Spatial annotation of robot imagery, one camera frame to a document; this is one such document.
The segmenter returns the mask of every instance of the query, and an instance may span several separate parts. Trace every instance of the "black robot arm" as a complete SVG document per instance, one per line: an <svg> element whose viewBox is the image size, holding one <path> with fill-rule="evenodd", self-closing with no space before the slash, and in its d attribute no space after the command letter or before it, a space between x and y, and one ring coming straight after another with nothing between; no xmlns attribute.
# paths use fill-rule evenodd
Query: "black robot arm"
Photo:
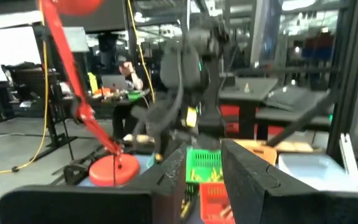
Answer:
<svg viewBox="0 0 358 224"><path fill-rule="evenodd" d="M201 103L203 108L209 108L202 110L203 114L211 114L208 111L212 108L221 119L217 101L220 88L218 61L228 42L229 35L223 24L214 19L167 42L160 70L161 81L168 88L167 97L156 102L148 111L140 108L132 111L140 120L134 130L134 139L147 123L150 127L148 134L155 139L176 138L174 135L178 133L183 137L183 132L188 132L188 138L180 139L193 141L197 132L194 132L194 126L183 121L188 116L188 108L197 108ZM200 69L203 65L215 68ZM164 150L165 145L157 143L157 154L164 154Z"/></svg>

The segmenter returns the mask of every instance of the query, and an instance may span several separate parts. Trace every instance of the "orange basket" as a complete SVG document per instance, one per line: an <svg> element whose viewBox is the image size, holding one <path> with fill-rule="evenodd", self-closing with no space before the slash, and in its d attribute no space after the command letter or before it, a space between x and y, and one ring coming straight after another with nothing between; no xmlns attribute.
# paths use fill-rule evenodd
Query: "orange basket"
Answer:
<svg viewBox="0 0 358 224"><path fill-rule="evenodd" d="M205 224L235 224L233 217L228 219L220 216L229 204L224 183L200 183L200 215Z"/></svg>

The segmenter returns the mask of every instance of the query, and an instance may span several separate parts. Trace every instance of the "gray floor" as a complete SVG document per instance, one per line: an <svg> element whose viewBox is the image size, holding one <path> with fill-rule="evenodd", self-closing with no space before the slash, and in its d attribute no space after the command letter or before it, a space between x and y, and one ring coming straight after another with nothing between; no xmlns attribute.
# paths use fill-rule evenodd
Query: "gray floor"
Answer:
<svg viewBox="0 0 358 224"><path fill-rule="evenodd" d="M99 121L101 126L112 133L111 121ZM84 126L78 126L72 121L67 121L68 133L70 136L92 137ZM17 118L0 124L0 133L24 133L42 134L43 122L41 119ZM63 131L63 125L57 125L58 133ZM327 144L327 133L316 133L307 131L296 133L287 140L304 141L314 147L325 148ZM0 136L0 170L10 169L27 162L38 149L41 137L28 136ZM76 139L71 143L75 158L81 158L89 154L99 145L95 139ZM0 196L4 193L23 185L49 184L57 178L52 172L67 165L70 162L68 147L62 147L47 157L31 164L29 167L16 174L0 174Z"/></svg>
<svg viewBox="0 0 358 224"><path fill-rule="evenodd" d="M40 141L40 137L1 136L0 170L10 169L12 166L27 162L38 149ZM80 158L95 149L98 142L94 139L76 139L71 145L74 157ZM49 184L57 178L57 176L52 176L52 172L69 162L68 147L62 147L16 174L0 174L0 196L23 185Z"/></svg>
<svg viewBox="0 0 358 224"><path fill-rule="evenodd" d="M98 122L105 131L107 131L109 134L112 133L111 120L101 120ZM93 135L87 131L83 125L77 125L71 119L66 120L66 126L69 136L93 137ZM0 123L0 133L24 133L42 135L43 128L44 122L39 118L15 118ZM63 123L56 124L56 132L64 132Z"/></svg>

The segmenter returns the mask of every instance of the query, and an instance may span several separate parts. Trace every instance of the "ceiling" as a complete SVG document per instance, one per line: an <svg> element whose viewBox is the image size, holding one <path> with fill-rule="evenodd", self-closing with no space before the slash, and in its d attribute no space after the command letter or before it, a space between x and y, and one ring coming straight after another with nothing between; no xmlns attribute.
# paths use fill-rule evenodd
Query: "ceiling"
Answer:
<svg viewBox="0 0 358 224"><path fill-rule="evenodd" d="M200 15L200 7L196 3L197 0L191 0L190 19L197 19ZM157 44L163 42L164 39L171 38L174 35L180 35L180 19L184 6L183 0L151 0L137 1L135 4L136 13L134 19L138 26L138 42L148 42ZM231 0L231 15L246 14L252 11L253 0ZM338 0L284 0L282 9L286 12L280 18L280 32L288 35L312 34L322 30L335 32L337 11L319 11L316 14L289 14L291 10L307 9L308 7L323 4L332 4ZM224 0L205 0L206 8L212 16L221 16L223 12ZM163 19L171 21L171 24L163 24L160 26L142 26L150 21ZM248 39L251 17L236 17L231 19L231 28L238 29L237 37L245 37ZM127 32L115 32L120 34L118 44L125 46L128 39ZM90 42L97 43L93 37L88 37Z"/></svg>

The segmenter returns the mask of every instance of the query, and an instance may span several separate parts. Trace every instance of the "person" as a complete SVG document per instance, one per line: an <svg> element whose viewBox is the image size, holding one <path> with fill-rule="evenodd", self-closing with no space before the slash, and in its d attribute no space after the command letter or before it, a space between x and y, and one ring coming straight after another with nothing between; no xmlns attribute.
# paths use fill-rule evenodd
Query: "person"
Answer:
<svg viewBox="0 0 358 224"><path fill-rule="evenodd" d="M128 55L121 54L117 58L118 69L125 77L128 90L145 89L145 77L142 72L136 72ZM138 119L131 115L133 106L147 107L145 98L141 98L130 105L117 106L112 116L113 136L117 139L123 139L127 134L132 134Z"/></svg>

